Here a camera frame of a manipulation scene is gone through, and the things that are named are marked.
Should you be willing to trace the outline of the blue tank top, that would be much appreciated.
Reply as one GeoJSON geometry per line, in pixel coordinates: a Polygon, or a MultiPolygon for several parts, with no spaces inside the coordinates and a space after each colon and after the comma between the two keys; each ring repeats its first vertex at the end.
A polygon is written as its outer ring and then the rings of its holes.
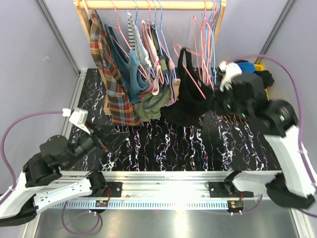
{"type": "Polygon", "coordinates": [[[254,73],[256,71],[255,65],[250,62],[238,62],[237,65],[240,67],[243,73],[254,73]]]}

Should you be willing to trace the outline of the black garment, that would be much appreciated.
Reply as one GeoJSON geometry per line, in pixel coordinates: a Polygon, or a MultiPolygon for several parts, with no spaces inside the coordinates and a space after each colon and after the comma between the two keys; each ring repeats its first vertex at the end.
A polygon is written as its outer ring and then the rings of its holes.
{"type": "Polygon", "coordinates": [[[183,63],[201,86],[206,100],[202,97],[191,78],[183,70],[178,59],[177,72],[180,78],[178,101],[171,106],[162,107],[160,109],[160,119],[178,126],[199,127],[200,117],[211,109],[213,90],[206,86],[199,78],[198,71],[192,65],[192,55],[190,53],[184,54],[183,63]]]}

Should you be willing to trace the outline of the pink wire hanger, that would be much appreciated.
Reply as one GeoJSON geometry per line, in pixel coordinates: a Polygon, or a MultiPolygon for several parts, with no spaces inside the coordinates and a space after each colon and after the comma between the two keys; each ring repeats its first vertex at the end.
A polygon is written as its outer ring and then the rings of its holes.
{"type": "Polygon", "coordinates": [[[199,74],[202,77],[202,81],[208,85],[210,82],[209,71],[206,66],[205,61],[205,22],[206,22],[206,12],[207,12],[207,1],[204,1],[204,11],[202,20],[198,21],[195,15],[193,15],[193,29],[194,29],[194,43],[195,43],[195,53],[199,69],[199,74]]]}
{"type": "Polygon", "coordinates": [[[190,48],[182,47],[179,43],[175,43],[174,44],[174,51],[177,54],[177,56],[179,57],[179,60],[180,60],[180,63],[182,65],[183,70],[191,78],[191,80],[195,84],[196,88],[199,90],[199,92],[202,95],[202,97],[206,100],[206,96],[203,93],[203,91],[201,90],[201,86],[198,84],[198,82],[195,80],[193,75],[190,73],[190,71],[188,70],[187,66],[183,63],[183,56],[186,53],[190,53],[191,55],[195,55],[196,57],[203,56],[203,54],[202,53],[198,53],[197,51],[192,51],[190,48]]]}

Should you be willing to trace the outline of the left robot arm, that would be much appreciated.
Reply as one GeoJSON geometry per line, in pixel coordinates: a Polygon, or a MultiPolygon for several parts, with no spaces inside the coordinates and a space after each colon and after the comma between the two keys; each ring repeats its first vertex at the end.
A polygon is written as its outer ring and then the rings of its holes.
{"type": "Polygon", "coordinates": [[[78,197],[101,197],[108,190],[102,174],[89,172],[83,179],[64,187],[44,192],[52,182],[62,177],[62,171],[73,168],[80,160],[99,149],[115,153],[128,138],[128,132],[116,132],[110,125],[86,125],[87,131],[72,142],[62,135],[54,135],[40,145],[23,166],[16,186],[2,197],[0,204],[1,227],[20,226],[36,218],[50,207],[78,197]]]}

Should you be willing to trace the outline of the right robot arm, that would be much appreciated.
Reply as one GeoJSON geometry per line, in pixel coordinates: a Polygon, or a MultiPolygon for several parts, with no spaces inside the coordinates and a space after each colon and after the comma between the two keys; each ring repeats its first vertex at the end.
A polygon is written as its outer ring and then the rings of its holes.
{"type": "Polygon", "coordinates": [[[259,76],[242,73],[222,78],[214,90],[213,110],[219,115],[235,114],[246,119],[264,136],[281,168],[273,175],[232,172],[225,179],[228,196],[246,191],[267,194],[275,204],[295,209],[308,209],[315,203],[313,179],[317,175],[305,158],[299,121],[290,103],[269,100],[259,76]]]}

